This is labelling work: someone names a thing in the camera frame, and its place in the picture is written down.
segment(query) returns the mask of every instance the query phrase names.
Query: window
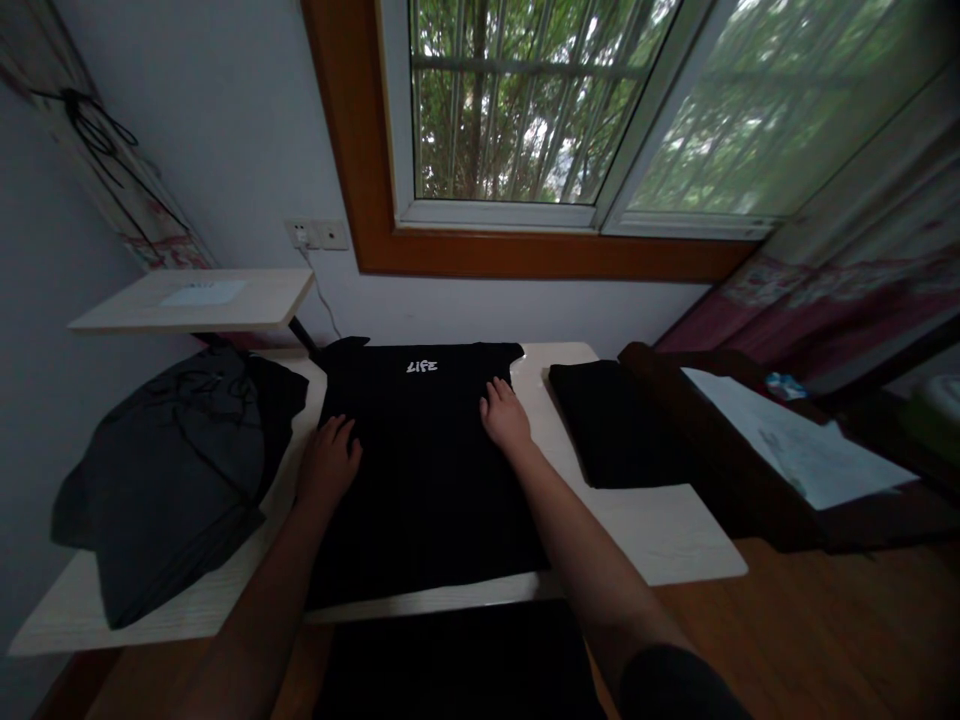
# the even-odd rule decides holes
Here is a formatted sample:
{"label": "window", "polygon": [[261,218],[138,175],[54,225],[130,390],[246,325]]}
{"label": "window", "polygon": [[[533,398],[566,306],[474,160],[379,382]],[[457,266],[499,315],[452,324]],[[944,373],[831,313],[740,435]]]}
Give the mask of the window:
{"label": "window", "polygon": [[923,7],[385,1],[396,220],[762,240],[950,59]]}
{"label": "window", "polygon": [[722,280],[956,62],[933,0],[301,2],[367,273]]}

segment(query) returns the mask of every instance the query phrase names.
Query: hand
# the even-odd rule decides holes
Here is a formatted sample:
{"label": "hand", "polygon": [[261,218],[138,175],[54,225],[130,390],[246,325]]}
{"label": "hand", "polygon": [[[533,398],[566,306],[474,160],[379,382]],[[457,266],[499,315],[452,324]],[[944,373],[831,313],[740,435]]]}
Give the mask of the hand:
{"label": "hand", "polygon": [[487,383],[488,398],[480,398],[480,421],[490,439],[505,455],[533,444],[530,421],[506,381],[494,378]]}
{"label": "hand", "polygon": [[318,510],[336,507],[357,476],[363,448],[354,440],[347,452],[353,420],[346,416],[327,420],[307,442],[297,479],[297,503]]}

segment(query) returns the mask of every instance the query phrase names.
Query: wall outlet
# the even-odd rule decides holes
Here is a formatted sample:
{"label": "wall outlet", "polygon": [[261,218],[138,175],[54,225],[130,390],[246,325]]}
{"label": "wall outlet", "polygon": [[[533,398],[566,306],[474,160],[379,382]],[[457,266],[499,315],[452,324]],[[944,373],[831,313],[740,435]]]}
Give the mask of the wall outlet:
{"label": "wall outlet", "polygon": [[349,250],[347,228],[339,220],[318,220],[317,238],[324,250]]}
{"label": "wall outlet", "polygon": [[347,228],[339,220],[289,218],[283,221],[290,243],[298,250],[349,250]]}
{"label": "wall outlet", "polygon": [[297,248],[319,247],[314,221],[307,218],[290,218],[283,221],[290,243]]}

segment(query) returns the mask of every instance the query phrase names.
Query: person's left hand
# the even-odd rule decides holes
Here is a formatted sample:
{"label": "person's left hand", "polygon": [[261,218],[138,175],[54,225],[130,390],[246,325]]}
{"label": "person's left hand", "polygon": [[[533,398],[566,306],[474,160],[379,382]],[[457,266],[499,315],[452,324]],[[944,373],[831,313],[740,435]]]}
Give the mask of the person's left hand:
{"label": "person's left hand", "polygon": [[363,448],[355,439],[347,451],[354,421],[345,420],[345,415],[330,418],[307,442],[297,479],[298,504],[317,510],[333,508],[350,489],[360,468]]}

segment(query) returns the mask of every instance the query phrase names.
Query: forearm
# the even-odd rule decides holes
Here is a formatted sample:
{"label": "forearm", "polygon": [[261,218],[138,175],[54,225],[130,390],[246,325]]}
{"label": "forearm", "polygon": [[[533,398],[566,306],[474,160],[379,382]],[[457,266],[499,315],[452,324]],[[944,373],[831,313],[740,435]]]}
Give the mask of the forearm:
{"label": "forearm", "polygon": [[331,514],[332,508],[294,506],[194,673],[176,717],[270,716]]}
{"label": "forearm", "polygon": [[615,694],[629,660],[670,643],[693,650],[630,560],[532,442],[507,451],[540,539]]}

